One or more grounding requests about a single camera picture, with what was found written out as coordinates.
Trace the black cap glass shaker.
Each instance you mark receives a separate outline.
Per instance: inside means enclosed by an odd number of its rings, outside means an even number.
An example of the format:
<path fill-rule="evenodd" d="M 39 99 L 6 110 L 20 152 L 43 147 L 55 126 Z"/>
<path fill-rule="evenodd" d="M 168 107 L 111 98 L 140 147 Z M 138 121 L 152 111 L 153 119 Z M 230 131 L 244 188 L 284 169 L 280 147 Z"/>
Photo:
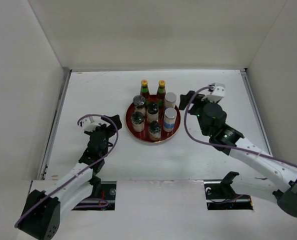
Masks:
<path fill-rule="evenodd" d="M 139 112 L 135 111 L 131 115 L 131 123 L 134 131 L 142 132 L 145 129 L 145 117 L 144 115 Z"/>

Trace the silver lid jar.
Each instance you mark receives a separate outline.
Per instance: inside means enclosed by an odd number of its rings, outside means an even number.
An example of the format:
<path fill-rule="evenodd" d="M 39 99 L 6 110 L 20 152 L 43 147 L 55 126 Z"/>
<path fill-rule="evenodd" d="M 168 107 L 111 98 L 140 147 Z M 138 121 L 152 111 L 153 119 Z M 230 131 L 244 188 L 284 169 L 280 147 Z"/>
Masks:
<path fill-rule="evenodd" d="M 168 107 L 164 111 L 163 117 L 163 129 L 165 132 L 172 132 L 175 127 L 175 122 L 177 119 L 177 111 L 172 108 Z"/>
<path fill-rule="evenodd" d="M 165 94 L 164 97 L 164 109 L 168 109 L 168 108 L 175 108 L 176 106 L 176 100 L 177 100 L 177 96 L 175 93 L 173 92 L 168 92 Z"/>

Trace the green label sauce bottle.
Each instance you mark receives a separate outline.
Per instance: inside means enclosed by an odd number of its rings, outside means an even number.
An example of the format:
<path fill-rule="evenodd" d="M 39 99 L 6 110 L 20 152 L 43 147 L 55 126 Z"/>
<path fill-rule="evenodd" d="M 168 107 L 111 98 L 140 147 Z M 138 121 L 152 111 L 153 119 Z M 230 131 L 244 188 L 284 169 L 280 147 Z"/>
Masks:
<path fill-rule="evenodd" d="M 158 89 L 156 93 L 157 105 L 160 108 L 164 106 L 165 95 L 166 95 L 166 81 L 160 80 L 158 82 Z"/>
<path fill-rule="evenodd" d="M 141 84 L 140 95 L 144 97 L 145 105 L 147 106 L 150 103 L 149 101 L 150 92 L 148 88 L 148 81 L 146 79 L 143 79 L 140 84 Z"/>

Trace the black cap spice jar front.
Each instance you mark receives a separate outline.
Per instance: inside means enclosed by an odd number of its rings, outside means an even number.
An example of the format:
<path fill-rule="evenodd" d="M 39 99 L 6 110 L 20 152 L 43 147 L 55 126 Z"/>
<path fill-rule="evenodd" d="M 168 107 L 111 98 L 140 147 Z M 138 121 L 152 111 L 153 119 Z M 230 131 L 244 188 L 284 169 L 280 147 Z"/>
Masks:
<path fill-rule="evenodd" d="M 146 119 L 149 124 L 153 121 L 159 121 L 159 106 L 156 102 L 151 102 L 148 104 L 146 110 Z"/>

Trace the black cap spice jar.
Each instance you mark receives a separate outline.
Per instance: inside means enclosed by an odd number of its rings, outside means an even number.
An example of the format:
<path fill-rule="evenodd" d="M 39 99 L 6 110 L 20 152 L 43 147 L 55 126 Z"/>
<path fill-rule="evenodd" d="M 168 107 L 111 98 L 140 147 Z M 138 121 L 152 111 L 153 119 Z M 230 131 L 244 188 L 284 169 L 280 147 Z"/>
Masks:
<path fill-rule="evenodd" d="M 151 102 L 148 104 L 146 110 L 146 119 L 149 124 L 153 121 L 159 121 L 159 106 L 156 102 Z"/>
<path fill-rule="evenodd" d="M 153 142 L 161 139 L 162 128 L 158 121 L 152 121 L 148 126 L 148 136 Z"/>

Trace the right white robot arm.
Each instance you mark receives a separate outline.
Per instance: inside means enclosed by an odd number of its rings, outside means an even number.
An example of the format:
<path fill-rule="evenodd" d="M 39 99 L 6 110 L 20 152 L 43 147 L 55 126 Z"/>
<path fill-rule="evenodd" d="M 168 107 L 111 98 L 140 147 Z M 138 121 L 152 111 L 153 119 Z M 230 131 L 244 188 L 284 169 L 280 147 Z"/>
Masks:
<path fill-rule="evenodd" d="M 275 158 L 254 145 L 241 132 L 226 124 L 227 113 L 219 105 L 225 88 L 207 86 L 208 94 L 200 90 L 180 95 L 179 109 L 197 117 L 205 143 L 219 152 L 248 165 L 270 183 L 244 184 L 250 195 L 276 203 L 288 215 L 297 218 L 297 165 Z"/>

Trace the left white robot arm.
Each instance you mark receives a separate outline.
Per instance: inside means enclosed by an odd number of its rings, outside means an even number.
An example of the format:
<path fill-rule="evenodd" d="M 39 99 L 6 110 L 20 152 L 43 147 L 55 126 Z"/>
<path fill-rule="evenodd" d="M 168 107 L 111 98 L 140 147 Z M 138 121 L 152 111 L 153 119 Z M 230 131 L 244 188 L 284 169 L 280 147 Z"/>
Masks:
<path fill-rule="evenodd" d="M 101 193 L 97 174 L 105 158 L 115 148 L 111 137 L 119 137 L 122 122 L 119 115 L 100 115 L 104 124 L 95 123 L 94 114 L 81 117 L 77 124 L 89 136 L 87 147 L 76 165 L 64 177 L 45 190 L 28 194 L 23 211 L 14 227 L 36 240 L 51 240 L 60 227 L 61 218 L 84 199 L 96 199 Z"/>

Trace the red round tray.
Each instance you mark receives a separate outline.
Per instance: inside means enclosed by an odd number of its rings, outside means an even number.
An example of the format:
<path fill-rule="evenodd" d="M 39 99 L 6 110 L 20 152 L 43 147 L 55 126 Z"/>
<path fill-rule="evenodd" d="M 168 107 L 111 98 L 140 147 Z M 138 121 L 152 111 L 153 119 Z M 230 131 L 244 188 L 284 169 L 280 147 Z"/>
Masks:
<path fill-rule="evenodd" d="M 174 129 L 171 132 L 166 132 L 163 129 L 163 123 L 164 123 L 164 108 L 160 108 L 159 109 L 159 118 L 158 118 L 158 123 L 161 126 L 161 137 L 159 141 L 152 141 L 149 138 L 149 131 L 148 131 L 148 127 L 149 127 L 149 123 L 147 122 L 147 107 L 145 106 L 145 110 L 146 110 L 146 114 L 144 116 L 144 130 L 142 132 L 136 132 L 133 129 L 132 126 L 132 122 L 131 122 L 131 115 L 132 113 L 134 113 L 135 107 L 132 103 L 129 105 L 126 114 L 125 114 L 125 123 L 127 126 L 127 129 L 129 130 L 129 132 L 138 140 L 141 140 L 143 142 L 147 142 L 147 143 L 161 143 L 164 142 L 166 140 L 169 140 L 170 138 L 172 138 L 178 131 L 179 127 L 180 127 L 180 123 L 181 123 L 181 114 L 179 111 L 179 108 L 177 106 L 175 106 L 174 108 L 177 112 L 177 117 L 176 117 L 176 121 L 175 121 L 175 125 L 174 125 Z"/>

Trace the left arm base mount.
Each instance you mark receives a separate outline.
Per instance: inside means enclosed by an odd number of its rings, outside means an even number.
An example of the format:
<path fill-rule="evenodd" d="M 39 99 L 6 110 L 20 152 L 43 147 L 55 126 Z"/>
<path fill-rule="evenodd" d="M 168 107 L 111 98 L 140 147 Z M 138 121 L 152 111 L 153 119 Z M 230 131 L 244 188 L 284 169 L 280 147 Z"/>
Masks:
<path fill-rule="evenodd" d="M 102 181 L 95 176 L 89 181 L 91 195 L 82 200 L 73 211 L 114 211 L 116 206 L 117 182 Z"/>

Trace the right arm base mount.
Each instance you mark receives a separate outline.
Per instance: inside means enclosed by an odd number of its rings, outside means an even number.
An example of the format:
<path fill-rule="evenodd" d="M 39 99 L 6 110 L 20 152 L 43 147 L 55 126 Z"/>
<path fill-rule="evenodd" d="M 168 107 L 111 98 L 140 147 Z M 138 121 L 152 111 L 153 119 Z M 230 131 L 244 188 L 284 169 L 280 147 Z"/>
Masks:
<path fill-rule="evenodd" d="M 238 175 L 238 172 L 230 171 L 223 179 L 203 181 L 209 211 L 253 210 L 251 197 L 237 194 L 231 186 Z"/>

